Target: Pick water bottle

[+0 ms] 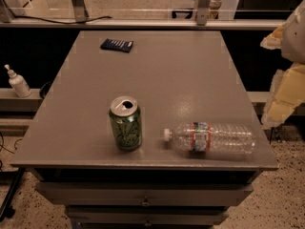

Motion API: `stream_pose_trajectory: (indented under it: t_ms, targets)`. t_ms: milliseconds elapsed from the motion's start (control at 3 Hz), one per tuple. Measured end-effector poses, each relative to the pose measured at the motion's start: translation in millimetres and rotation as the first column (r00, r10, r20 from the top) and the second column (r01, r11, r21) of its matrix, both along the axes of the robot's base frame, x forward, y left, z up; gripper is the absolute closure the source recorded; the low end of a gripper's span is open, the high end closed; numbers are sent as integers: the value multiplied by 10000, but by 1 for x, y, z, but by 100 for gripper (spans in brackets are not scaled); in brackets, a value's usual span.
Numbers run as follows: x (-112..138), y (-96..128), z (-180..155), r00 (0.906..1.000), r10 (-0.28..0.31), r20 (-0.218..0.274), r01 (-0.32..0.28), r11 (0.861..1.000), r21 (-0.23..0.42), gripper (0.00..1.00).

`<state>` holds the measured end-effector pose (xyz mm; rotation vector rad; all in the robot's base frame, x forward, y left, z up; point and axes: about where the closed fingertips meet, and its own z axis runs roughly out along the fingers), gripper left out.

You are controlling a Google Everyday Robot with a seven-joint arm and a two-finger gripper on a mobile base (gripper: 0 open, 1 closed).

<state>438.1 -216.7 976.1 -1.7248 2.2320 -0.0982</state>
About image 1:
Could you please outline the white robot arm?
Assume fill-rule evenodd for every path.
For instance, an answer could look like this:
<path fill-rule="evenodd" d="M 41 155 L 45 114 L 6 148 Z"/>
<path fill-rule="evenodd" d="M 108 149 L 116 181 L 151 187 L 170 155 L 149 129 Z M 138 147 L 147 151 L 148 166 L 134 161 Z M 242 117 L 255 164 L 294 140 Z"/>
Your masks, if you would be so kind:
<path fill-rule="evenodd" d="M 281 56 L 292 62 L 288 70 L 277 70 L 272 79 L 261 117 L 263 128 L 271 129 L 283 124 L 305 101 L 305 0 L 281 26 L 263 38 L 260 46 L 280 50 Z"/>

